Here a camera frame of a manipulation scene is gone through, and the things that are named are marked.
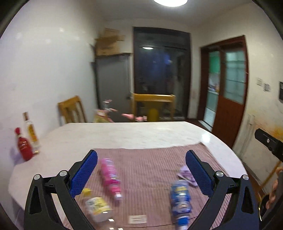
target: pink tablecloth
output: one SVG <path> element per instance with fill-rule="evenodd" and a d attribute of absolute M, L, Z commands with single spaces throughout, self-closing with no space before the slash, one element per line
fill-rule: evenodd
<path fill-rule="evenodd" d="M 188 150 L 194 150 L 198 157 L 208 162 L 214 170 L 225 172 L 202 143 L 159 149 L 95 149 L 98 154 L 98 164 L 85 187 L 92 189 L 94 196 L 105 199 L 113 209 L 113 219 L 116 224 L 124 230 L 135 228 L 137 230 L 174 230 L 169 199 L 170 187 L 175 180 L 178 180 L 177 173 L 185 165 L 185 155 Z M 114 161 L 117 174 L 121 179 L 123 199 L 118 206 L 101 184 L 99 159 L 104 157 Z M 189 192 L 192 198 L 191 224 L 204 207 L 208 197 L 204 196 L 198 187 L 189 187 Z M 86 214 L 82 195 L 76 196 L 75 199 Z M 230 195 L 227 195 L 212 228 L 219 226 L 229 200 Z M 135 215 L 147 215 L 147 223 L 129 224 L 128 217 Z M 72 229 L 67 219 L 63 223 L 64 226 Z M 96 230 L 100 230 L 99 226 L 94 223 L 93 225 Z"/>

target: red bottle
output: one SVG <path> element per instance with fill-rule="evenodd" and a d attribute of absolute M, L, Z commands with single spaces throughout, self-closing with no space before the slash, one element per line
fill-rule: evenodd
<path fill-rule="evenodd" d="M 18 137 L 18 148 L 21 155 L 23 156 L 23 159 L 25 161 L 30 160 L 33 157 L 33 150 L 29 141 L 21 135 L 20 128 L 16 128 L 15 133 L 17 134 Z"/>

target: chair backrest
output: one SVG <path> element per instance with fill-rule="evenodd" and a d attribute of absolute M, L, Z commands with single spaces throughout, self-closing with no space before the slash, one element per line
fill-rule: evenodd
<path fill-rule="evenodd" d="M 64 116 L 66 123 L 85 123 L 85 112 L 83 105 L 79 96 L 75 96 L 66 101 L 58 103 L 58 107 L 61 113 L 61 116 Z"/>
<path fill-rule="evenodd" d="M 175 95 L 159 95 L 159 94 L 132 94 L 132 113 L 137 116 L 136 103 L 140 102 L 161 102 L 157 103 L 156 107 L 161 107 L 164 103 L 171 103 L 171 119 L 173 120 L 175 113 Z"/>

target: ceiling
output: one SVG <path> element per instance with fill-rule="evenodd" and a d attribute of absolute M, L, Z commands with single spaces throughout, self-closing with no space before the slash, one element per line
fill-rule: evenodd
<path fill-rule="evenodd" d="M 107 21 L 117 19 L 166 19 L 194 27 L 226 10 L 252 0 L 188 0 L 180 7 L 165 7 L 153 0 L 96 0 Z"/>

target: blue bottle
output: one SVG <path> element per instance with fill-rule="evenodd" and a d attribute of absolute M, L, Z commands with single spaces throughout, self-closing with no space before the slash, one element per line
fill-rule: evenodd
<path fill-rule="evenodd" d="M 172 214 L 176 219 L 177 230 L 187 230 L 191 212 L 190 194 L 185 180 L 177 180 L 171 187 Z"/>

